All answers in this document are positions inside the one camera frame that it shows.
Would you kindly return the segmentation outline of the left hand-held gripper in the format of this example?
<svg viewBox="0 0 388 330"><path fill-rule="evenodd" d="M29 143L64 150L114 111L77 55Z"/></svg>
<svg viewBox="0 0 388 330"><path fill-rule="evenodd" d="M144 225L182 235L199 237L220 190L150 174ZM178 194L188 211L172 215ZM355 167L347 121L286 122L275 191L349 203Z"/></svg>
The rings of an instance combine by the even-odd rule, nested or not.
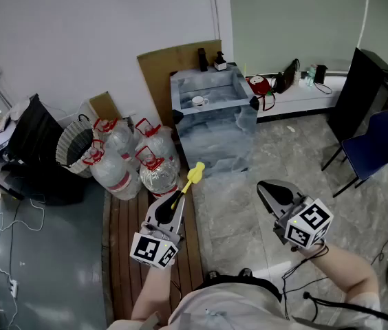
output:
<svg viewBox="0 0 388 330"><path fill-rule="evenodd" d="M133 236L129 256L135 261L164 270L172 266L184 238L178 234L183 220L185 194L173 192L154 201L146 222ZM164 224L164 229L150 222Z"/></svg>

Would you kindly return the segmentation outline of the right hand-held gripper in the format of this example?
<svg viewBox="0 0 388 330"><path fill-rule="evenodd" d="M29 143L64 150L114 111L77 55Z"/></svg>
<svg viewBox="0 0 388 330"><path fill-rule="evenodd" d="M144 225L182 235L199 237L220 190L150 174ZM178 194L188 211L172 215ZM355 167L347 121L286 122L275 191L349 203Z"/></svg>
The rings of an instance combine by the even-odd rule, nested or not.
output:
<svg viewBox="0 0 388 330"><path fill-rule="evenodd" d="M267 211L277 218L273 231L283 244L311 248L327 234L334 219L320 199L303 197L288 181L261 180L257 193Z"/></svg>

